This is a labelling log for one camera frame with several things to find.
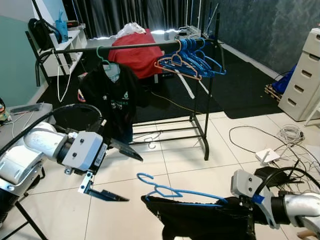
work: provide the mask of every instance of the clothing rack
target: clothing rack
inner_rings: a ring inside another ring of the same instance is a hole
[[[201,36],[204,37],[204,27],[205,27],[205,6],[206,6],[206,0],[202,1],[202,24],[201,24]],[[40,11],[38,12],[39,18],[43,19]],[[217,17],[215,19],[215,36],[214,39],[205,39],[206,42],[209,42],[213,54],[215,54],[216,48],[220,48],[221,51],[221,59],[222,59],[222,70],[225,70],[225,64],[224,64],[224,54],[223,54],[223,49],[218,43],[218,31],[219,31],[219,23],[220,23],[220,14],[217,14]],[[195,40],[197,44],[202,43],[203,41],[201,39],[196,39]],[[147,48],[147,47],[176,47],[177,49],[179,48],[180,43],[177,41],[166,41],[162,43],[145,43],[145,44],[133,44],[133,45],[121,45],[121,46],[103,46],[99,48],[100,52],[107,51],[107,50],[116,50],[116,49],[132,49],[132,48]],[[68,49],[68,50],[56,50],[56,49],[51,49],[48,51],[43,52],[40,56],[36,58],[35,61],[35,77],[36,77],[36,83],[40,82],[40,73],[39,73],[39,66],[41,67],[41,70],[43,71],[43,63],[45,59],[48,58],[51,54],[54,54],[55,57],[57,58],[58,62],[60,61],[59,54],[68,54],[68,53],[79,53],[79,52],[92,52],[96,51],[97,48],[79,48],[79,49]],[[171,123],[182,123],[182,122],[191,122],[192,127],[182,127],[182,128],[174,128],[174,129],[164,129],[164,130],[157,130],[157,131],[146,131],[146,132],[137,132],[133,133],[134,135],[137,134],[153,134],[153,133],[164,133],[164,132],[175,132],[175,131],[187,131],[187,130],[198,130],[199,134],[191,135],[191,136],[183,136],[183,137],[173,137],[173,138],[166,138],[166,139],[157,139],[157,140],[152,140],[153,143],[156,142],[164,142],[164,141],[175,141],[175,140],[182,140],[182,139],[191,139],[191,138],[201,138],[204,144],[204,160],[207,161],[209,159],[209,144],[207,140],[207,132],[208,132],[208,121],[209,121],[209,110],[210,110],[210,100],[211,100],[211,95],[212,95],[212,86],[213,86],[213,78],[210,77],[209,79],[209,88],[208,88],[208,97],[207,97],[207,103],[206,103],[206,112],[205,112],[205,125],[204,125],[204,130],[202,129],[199,120],[197,118],[196,112],[197,112],[197,97],[199,95],[199,81],[197,80],[196,87],[195,87],[195,98],[194,98],[194,108],[192,114],[189,116],[189,119],[187,120],[175,120],[175,121],[165,121],[161,122],[159,124],[171,124]],[[153,123],[146,123],[146,124],[138,124],[138,126],[148,126],[152,125]],[[137,144],[146,144],[148,142],[145,141],[138,141],[134,142],[131,145],[137,145]]]

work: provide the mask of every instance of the backpack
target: backpack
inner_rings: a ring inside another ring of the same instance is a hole
[[[54,33],[58,43],[61,43],[62,36],[60,32],[52,26],[47,21],[43,20],[44,26],[48,34]],[[37,20],[35,18],[31,18],[28,22],[28,28],[35,39],[37,45],[41,49],[41,51],[53,48],[53,44],[51,42],[50,36],[46,34],[45,30],[43,29],[41,20]]]

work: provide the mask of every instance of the black t-shirt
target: black t-shirt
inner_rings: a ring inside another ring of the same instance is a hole
[[[149,104],[149,98],[133,71],[123,64],[119,64],[119,68],[119,79],[113,83],[100,63],[85,76],[79,87],[85,102],[100,109],[107,120],[103,137],[116,139],[132,129],[136,106]]]

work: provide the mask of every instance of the black garment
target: black garment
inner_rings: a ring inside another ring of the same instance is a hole
[[[85,102],[100,109],[107,120],[104,139],[114,138],[128,143],[132,140],[136,106],[146,107],[149,99],[132,70],[123,64],[119,64],[119,68],[119,79],[113,83],[100,63],[85,76],[79,88]]]
[[[236,197],[228,197],[223,207],[184,205],[160,197],[142,196],[146,207],[164,224],[163,240],[189,237],[192,240],[255,240],[247,234],[249,210],[239,206]]]

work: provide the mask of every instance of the red cloth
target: red cloth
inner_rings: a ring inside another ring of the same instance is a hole
[[[118,38],[112,46],[152,44],[155,40],[149,29],[146,33],[133,33]],[[144,79],[162,72],[154,66],[158,57],[162,56],[160,47],[139,47],[127,49],[114,49],[109,51],[108,60],[130,67],[139,79]]]

